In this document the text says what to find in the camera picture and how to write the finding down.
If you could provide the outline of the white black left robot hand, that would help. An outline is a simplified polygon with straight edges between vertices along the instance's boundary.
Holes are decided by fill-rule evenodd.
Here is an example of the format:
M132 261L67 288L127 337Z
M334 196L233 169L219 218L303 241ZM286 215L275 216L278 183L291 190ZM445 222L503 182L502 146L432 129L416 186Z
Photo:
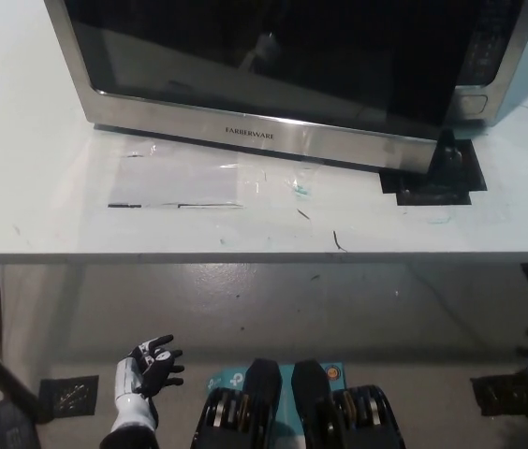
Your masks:
M171 377L184 371L184 366L176 364L183 351L168 347L173 339L169 334L144 341L118 362L114 382L117 417L112 433L127 427L155 433L159 417L153 398L167 386L183 384L182 378Z

